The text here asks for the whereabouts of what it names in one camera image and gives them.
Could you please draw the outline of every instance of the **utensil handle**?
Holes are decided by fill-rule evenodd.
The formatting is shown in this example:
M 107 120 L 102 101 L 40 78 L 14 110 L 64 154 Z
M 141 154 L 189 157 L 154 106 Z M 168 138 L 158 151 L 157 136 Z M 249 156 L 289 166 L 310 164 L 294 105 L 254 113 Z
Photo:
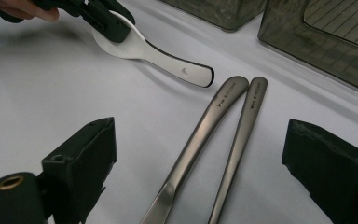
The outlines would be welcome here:
M 231 106 L 249 87 L 244 77 L 231 77 L 219 89 L 188 139 L 170 174 L 147 211 L 142 224 L 165 223 L 171 211 L 176 190 L 184 182 L 209 136 Z
M 228 79 L 216 93 L 203 113 L 195 130 L 188 139 L 182 153 L 173 166 L 167 182 L 177 189 L 191 170 L 208 138 L 232 105 L 249 87 L 244 77 Z
M 228 192 L 231 189 L 235 174 L 241 162 L 241 157 L 255 125 L 258 111 L 263 103 L 267 85 L 268 82 L 263 77 L 255 77 L 251 82 L 251 86 L 246 94 L 245 103 L 243 104 L 240 121 L 235 133 L 223 179 L 214 202 L 209 224 L 218 223 Z
M 192 84 L 209 87 L 214 80 L 214 71 L 207 65 L 186 61 L 157 48 L 145 39 L 145 60 Z

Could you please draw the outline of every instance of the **spoon bowl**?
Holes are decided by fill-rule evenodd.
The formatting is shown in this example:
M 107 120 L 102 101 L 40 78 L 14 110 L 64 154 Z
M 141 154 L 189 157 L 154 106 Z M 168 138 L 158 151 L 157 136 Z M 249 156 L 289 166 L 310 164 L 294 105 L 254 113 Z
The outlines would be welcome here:
M 164 52 L 147 41 L 127 18 L 115 11 L 110 12 L 121 19 L 131 30 L 122 43 L 115 43 L 92 29 L 97 44 L 105 52 L 122 59 L 146 60 L 184 81 L 201 87 L 211 86 L 214 79 L 212 67 L 183 60 Z

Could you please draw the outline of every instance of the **cutlery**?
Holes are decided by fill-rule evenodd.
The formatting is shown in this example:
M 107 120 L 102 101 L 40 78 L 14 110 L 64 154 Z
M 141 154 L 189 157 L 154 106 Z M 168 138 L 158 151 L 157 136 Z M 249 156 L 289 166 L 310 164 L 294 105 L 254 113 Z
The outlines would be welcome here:
M 240 121 L 235 133 L 234 142 L 228 157 L 226 169 L 220 183 L 220 188 L 214 202 L 209 224 L 216 224 L 219 221 L 223 207 L 227 200 L 228 193 L 237 173 L 238 166 L 241 162 L 243 152 L 255 125 L 258 111 L 260 110 L 261 104 L 263 103 L 267 85 L 268 82 L 265 78 L 255 77 L 252 79 L 251 86 L 246 93 Z
M 156 199 L 147 211 L 142 224 L 165 223 L 171 211 L 177 190 L 190 173 L 208 138 L 232 105 L 249 87 L 245 77 L 229 78 L 215 94 L 188 139 L 175 165 L 163 183 Z
M 115 11 L 110 11 L 110 13 L 126 24 L 130 28 L 130 32 L 123 42 L 115 43 L 92 28 L 96 42 L 105 52 L 123 59 L 146 60 L 184 81 L 201 87 L 211 86 L 214 79 L 212 67 L 186 61 L 164 52 L 146 40 L 127 18 Z

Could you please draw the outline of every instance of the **stainless steel spoon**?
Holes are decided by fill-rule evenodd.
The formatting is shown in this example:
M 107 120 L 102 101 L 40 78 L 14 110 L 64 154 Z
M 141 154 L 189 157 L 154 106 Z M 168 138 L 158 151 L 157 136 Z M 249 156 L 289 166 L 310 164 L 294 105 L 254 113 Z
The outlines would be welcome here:
M 207 65 L 186 61 L 158 49 L 147 41 L 127 18 L 110 11 L 131 28 L 126 39 L 122 43 L 114 43 L 92 29 L 98 45 L 108 54 L 123 59 L 142 59 L 170 72 L 171 74 L 201 87 L 209 87 L 213 83 L 214 72 Z

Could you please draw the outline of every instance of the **white table surface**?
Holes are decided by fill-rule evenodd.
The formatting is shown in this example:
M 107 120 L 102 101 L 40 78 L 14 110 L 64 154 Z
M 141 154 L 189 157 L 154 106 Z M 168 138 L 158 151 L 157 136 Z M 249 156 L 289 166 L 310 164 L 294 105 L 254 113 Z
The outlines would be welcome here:
M 0 177 L 39 174 L 41 160 L 85 124 L 115 117 L 117 163 L 88 223 L 139 223 L 221 84 L 262 76 L 268 90 L 221 223 L 331 223 L 282 165 L 284 138 L 289 119 L 300 119 L 358 147 L 358 92 L 262 46 L 262 15 L 228 34 L 156 0 L 122 4 L 151 43 L 210 65 L 213 85 L 112 57 L 64 11 L 54 23 L 0 19 Z M 167 223 L 207 223 L 243 100 L 203 150 Z

